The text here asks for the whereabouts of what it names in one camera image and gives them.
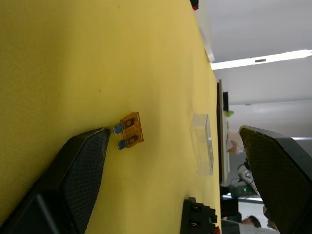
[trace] ceiling light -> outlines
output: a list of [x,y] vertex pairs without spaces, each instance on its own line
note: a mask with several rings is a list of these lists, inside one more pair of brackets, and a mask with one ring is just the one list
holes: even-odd
[[263,63],[268,63],[268,62],[277,62],[277,61],[290,60],[290,59],[301,59],[301,58],[306,58],[308,56],[312,56],[312,50],[298,50],[298,51],[286,52],[286,53],[277,54],[277,55],[268,55],[268,56],[255,57],[255,58],[232,60],[232,61],[227,61],[227,62],[211,63],[210,65],[211,65],[212,70],[218,70],[218,69],[226,69],[226,68],[232,68],[232,67],[257,65],[257,64],[263,64]]

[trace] yellow surface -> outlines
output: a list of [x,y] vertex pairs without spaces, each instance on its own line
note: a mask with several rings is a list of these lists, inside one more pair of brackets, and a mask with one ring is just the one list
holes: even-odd
[[[1,0],[0,221],[70,137],[139,111],[111,136],[88,234],[179,233],[182,202],[219,214],[216,80],[188,0]],[[210,115],[214,175],[196,174],[193,113]]]

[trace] clear plastic box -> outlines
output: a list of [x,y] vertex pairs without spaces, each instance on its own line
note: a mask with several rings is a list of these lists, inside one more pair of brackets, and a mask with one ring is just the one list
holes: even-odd
[[214,154],[208,115],[193,115],[191,136],[197,173],[201,176],[212,176]]

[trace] green object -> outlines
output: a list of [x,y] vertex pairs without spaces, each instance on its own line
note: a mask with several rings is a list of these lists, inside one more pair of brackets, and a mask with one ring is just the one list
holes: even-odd
[[226,117],[231,117],[232,115],[234,115],[234,111],[229,111],[226,113]]

